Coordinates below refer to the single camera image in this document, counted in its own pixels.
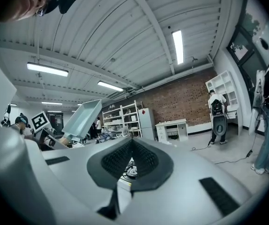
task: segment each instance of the floor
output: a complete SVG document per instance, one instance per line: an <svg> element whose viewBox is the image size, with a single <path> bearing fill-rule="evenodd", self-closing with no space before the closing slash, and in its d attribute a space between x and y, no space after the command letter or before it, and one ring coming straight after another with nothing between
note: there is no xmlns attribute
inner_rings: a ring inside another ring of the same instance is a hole
<svg viewBox="0 0 269 225"><path fill-rule="evenodd" d="M205 132L196 135L189 136L189 143L186 143L188 150L193 147L196 149L204 148L208 145L210 140L211 132ZM220 137L217 137L215 144L209 145L207 149L192 151L205 157L206 159L218 163L224 161L237 161L241 158L246 157L247 153L253 146L253 153L250 157L240 160L236 163L221 163L217 166L221 167L229 174L238 179L245 187L252 193L255 194L267 185L269 185L269 175L264 173L258 175L255 171L251 170L252 163L255 162L256 157L260 151L261 145L264 141L264 136L257 134L249 136L248 131L243 129L240 136L238 136L238 129L235 126L229 126L227 129L226 139L228 143L221 145ZM184 146L184 143L175 141L174 144Z"/></svg>

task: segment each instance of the ceiling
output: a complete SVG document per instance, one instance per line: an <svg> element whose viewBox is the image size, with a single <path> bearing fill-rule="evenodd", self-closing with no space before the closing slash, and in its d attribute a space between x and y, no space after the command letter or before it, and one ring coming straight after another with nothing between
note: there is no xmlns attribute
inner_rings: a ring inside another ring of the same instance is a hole
<svg viewBox="0 0 269 225"><path fill-rule="evenodd" d="M227 24L230 0L77 0L61 15L0 26L0 67L17 88L13 102L61 102L61 110L124 94L104 81L140 90L215 56ZM181 30L183 64L177 65L172 32ZM30 71L36 62L69 71L68 77Z"/></svg>

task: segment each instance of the desk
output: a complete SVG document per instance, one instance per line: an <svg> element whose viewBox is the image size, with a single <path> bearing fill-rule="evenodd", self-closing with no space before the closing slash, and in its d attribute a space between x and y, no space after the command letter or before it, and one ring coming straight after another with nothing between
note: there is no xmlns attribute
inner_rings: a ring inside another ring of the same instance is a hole
<svg viewBox="0 0 269 225"><path fill-rule="evenodd" d="M158 141L161 143L168 142L169 133L177 133L180 142L186 141L188 139L186 119L180 119L169 122L160 122L155 126L157 127Z"/></svg>

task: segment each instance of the fluorescent light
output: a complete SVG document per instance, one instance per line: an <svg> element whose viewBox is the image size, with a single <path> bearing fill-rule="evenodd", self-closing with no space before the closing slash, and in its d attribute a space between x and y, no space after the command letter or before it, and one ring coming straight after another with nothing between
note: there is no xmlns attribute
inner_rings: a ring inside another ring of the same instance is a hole
<svg viewBox="0 0 269 225"><path fill-rule="evenodd" d="M42 102L42 104L63 105L62 103L50 103L50 102Z"/></svg>
<svg viewBox="0 0 269 225"><path fill-rule="evenodd" d="M111 89L117 90L117 91L119 91L119 92L122 92L122 91L123 91L122 88L118 88L118 87L116 87L116 86L110 85L110 84L108 84L108 83L104 83L104 82L102 82L102 81L99 81L99 82L98 82L98 85L100 85L100 86L104 86L104 87L107 87L107 88L111 88Z"/></svg>
<svg viewBox="0 0 269 225"><path fill-rule="evenodd" d="M176 56L177 56L177 65L183 63L183 43L182 43L182 34L181 31L177 31L172 33L174 44L175 44L175 50L176 50Z"/></svg>
<svg viewBox="0 0 269 225"><path fill-rule="evenodd" d="M51 73L51 74L56 74L56 75L60 75L64 77L67 77L69 73L68 71L63 70L63 69L49 67L45 65L31 63L31 62L27 63L27 68L29 70L34 70L34 71L43 72L43 73Z"/></svg>

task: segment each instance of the brick wall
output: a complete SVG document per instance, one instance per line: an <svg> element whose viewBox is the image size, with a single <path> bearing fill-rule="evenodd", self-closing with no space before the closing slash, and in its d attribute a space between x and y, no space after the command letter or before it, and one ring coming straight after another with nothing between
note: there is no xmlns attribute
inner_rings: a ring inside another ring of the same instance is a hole
<svg viewBox="0 0 269 225"><path fill-rule="evenodd" d="M209 68L119 101L115 106L118 108L134 100L142 101L144 107L153 110L155 123L183 118L189 126L207 123L210 122L209 95L205 82L216 75L214 69Z"/></svg>

